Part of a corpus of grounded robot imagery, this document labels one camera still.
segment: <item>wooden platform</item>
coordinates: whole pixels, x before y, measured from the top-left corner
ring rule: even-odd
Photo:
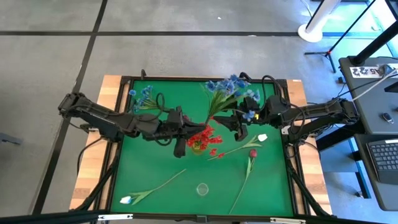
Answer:
[[[99,92],[97,103],[114,110],[116,98],[118,96],[119,85],[121,81],[120,75],[105,75]],[[303,83],[301,80],[287,80],[290,101],[297,106],[304,106],[307,104]],[[128,93],[127,86],[123,91],[122,103],[120,111],[124,111],[124,103]],[[90,133],[88,135],[87,143],[89,144],[99,138],[98,133]],[[316,145],[315,139],[308,138],[308,142]],[[103,165],[104,154],[106,148],[106,141],[101,140],[94,146],[87,149],[81,160],[80,171],[76,180],[76,186],[73,191],[70,209],[79,206],[84,199],[90,194],[95,185],[100,179],[101,167]],[[322,167],[319,160],[318,151],[308,145],[300,146],[300,155],[305,179],[305,185],[314,196],[315,200],[322,206],[322,208],[331,214],[331,207],[326,190],[325,180],[323,178]],[[105,200],[108,196],[109,183],[106,184],[100,203],[100,208],[105,208]],[[298,211],[304,214],[302,197],[299,188],[295,184],[295,193],[297,198]]]

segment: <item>green table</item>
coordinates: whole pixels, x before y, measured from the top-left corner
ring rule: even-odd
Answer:
[[[193,122],[206,120],[208,98],[203,91],[204,82],[173,80],[134,80],[132,88],[140,92],[147,85],[154,87],[154,93],[163,93],[165,105],[174,108],[180,105],[183,113]],[[250,89],[261,90],[260,83],[253,83]],[[274,94],[274,85],[266,83],[266,95]],[[228,152],[246,144],[253,136],[267,134],[268,139],[257,147],[258,157],[244,190],[231,215],[249,216],[293,216],[293,200],[290,193],[282,138],[280,130],[263,125],[248,126],[248,137],[242,142],[234,140],[233,133],[215,121],[210,122],[215,135],[221,135],[223,143],[214,144],[218,152]],[[248,155],[251,148],[240,149],[221,159],[208,161],[209,151],[194,155],[187,146],[187,155],[177,159],[173,155],[175,140],[163,147],[142,138],[125,137],[121,147],[111,201],[114,213],[166,213],[228,215],[244,183]],[[186,169],[175,179],[159,190],[148,195],[135,205],[119,203],[122,197],[131,192],[154,189],[175,174]],[[197,186],[205,183],[209,192],[205,196],[197,194]]]

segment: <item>keyboard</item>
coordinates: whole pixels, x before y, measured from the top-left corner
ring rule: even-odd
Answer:
[[[398,139],[369,142],[367,145],[378,180],[398,185]]]

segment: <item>tripod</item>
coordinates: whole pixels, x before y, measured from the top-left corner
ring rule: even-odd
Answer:
[[[331,68],[333,69],[333,73],[336,73],[336,67],[335,64],[333,63],[333,59],[331,58],[331,51],[335,49],[335,47],[340,43],[341,40],[347,35],[347,33],[353,28],[353,26],[360,20],[360,18],[368,11],[368,9],[373,5],[373,3],[376,0],[373,0],[367,7],[366,9],[359,15],[358,18],[350,25],[350,27],[346,30],[346,32],[337,40],[337,42],[327,51],[327,52],[305,52],[304,55],[323,55],[325,58],[327,58],[330,61]]]

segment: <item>white cable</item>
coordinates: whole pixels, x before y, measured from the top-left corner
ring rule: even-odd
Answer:
[[[312,12],[311,12],[311,9],[310,9],[310,5],[308,5],[308,3],[305,0],[301,0],[301,2],[305,5],[305,7],[307,8],[308,13],[312,17]]]
[[[390,72],[388,75],[385,75],[382,79],[380,79],[377,83],[375,83],[373,86],[369,87],[367,90],[365,90],[363,93],[359,94],[356,98],[353,98],[351,101],[353,102],[354,100],[357,100],[359,97],[365,95],[365,93],[369,92],[371,89],[376,87],[380,82],[383,82],[385,79],[389,78],[390,76],[394,75],[394,73],[398,70],[398,68],[394,69],[392,72]]]

